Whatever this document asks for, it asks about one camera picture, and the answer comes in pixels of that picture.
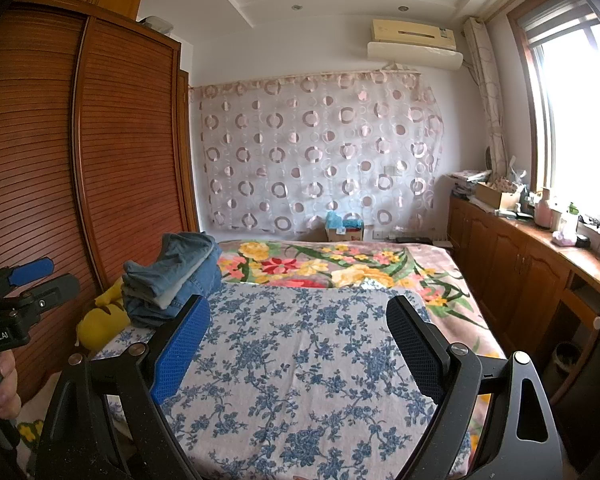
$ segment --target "curtain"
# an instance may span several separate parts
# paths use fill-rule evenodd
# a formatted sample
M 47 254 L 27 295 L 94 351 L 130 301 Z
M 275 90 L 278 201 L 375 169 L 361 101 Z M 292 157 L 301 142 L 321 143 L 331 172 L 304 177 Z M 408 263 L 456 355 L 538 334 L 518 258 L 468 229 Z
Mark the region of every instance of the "curtain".
M 195 90 L 206 213 L 217 228 L 284 236 L 320 227 L 334 210 L 376 229 L 422 229 L 444 125 L 419 72 L 288 76 Z
M 489 33 L 483 22 L 469 18 L 464 23 L 464 35 L 469 44 L 475 77 L 480 87 L 493 178 L 507 176 L 507 151 L 502 136 L 502 93 Z

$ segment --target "hand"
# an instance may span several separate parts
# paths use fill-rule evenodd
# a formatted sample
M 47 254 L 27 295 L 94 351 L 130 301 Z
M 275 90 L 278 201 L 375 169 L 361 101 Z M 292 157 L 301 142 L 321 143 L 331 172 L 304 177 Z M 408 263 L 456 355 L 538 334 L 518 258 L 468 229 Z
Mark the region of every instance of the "hand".
M 0 418 L 16 418 L 20 413 L 22 402 L 17 394 L 18 371 L 16 359 L 11 350 L 0 352 Z

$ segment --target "wardrobe door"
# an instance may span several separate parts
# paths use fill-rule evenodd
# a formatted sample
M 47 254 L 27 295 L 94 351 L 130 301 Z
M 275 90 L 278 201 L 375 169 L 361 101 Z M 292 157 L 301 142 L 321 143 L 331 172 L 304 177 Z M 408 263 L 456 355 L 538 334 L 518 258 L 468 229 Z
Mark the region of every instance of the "wardrobe door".
M 70 109 L 84 19 L 12 7 L 0 18 L 0 267 L 49 256 L 80 294 L 43 316 L 14 350 L 23 400 L 72 353 L 75 325 L 96 296 L 74 207 Z
M 176 166 L 178 51 L 90 19 L 75 120 L 80 206 L 105 285 L 126 260 L 148 264 L 185 230 Z

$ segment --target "floral bedspread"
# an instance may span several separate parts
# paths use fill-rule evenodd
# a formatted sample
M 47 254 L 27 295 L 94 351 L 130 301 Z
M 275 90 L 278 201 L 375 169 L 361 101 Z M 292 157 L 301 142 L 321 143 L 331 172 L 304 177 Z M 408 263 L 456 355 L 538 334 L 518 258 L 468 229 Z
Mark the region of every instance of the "floral bedspread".
M 391 336 L 382 288 L 223 283 L 178 393 L 161 406 L 198 472 L 214 479 L 393 479 L 435 410 Z M 97 357 L 151 331 L 129 327 Z M 124 421 L 117 397 L 114 418 Z M 464 473 L 469 437 L 454 471 Z
M 222 279 L 262 285 L 374 288 L 404 287 L 424 301 L 431 321 L 450 342 L 476 354 L 504 357 L 445 250 L 421 244 L 384 242 L 222 242 Z M 489 396 L 480 396 L 469 426 L 477 447 Z

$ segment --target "jeans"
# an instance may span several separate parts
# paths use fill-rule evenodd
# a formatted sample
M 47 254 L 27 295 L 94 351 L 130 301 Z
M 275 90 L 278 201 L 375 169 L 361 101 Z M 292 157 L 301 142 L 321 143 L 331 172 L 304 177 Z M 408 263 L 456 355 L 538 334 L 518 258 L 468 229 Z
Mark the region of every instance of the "jeans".
M 164 310 L 153 303 L 124 294 L 125 309 L 133 325 L 156 328 L 165 321 L 176 317 L 193 294 L 208 297 L 216 292 L 220 288 L 222 279 L 220 267 L 217 265 L 221 252 L 222 250 L 216 244 L 211 254 L 182 284 L 173 301 Z
M 155 298 L 202 263 L 218 245 L 204 233 L 166 233 L 162 235 L 162 250 L 154 264 L 146 267 L 128 261 L 124 264 L 125 285 L 145 298 Z

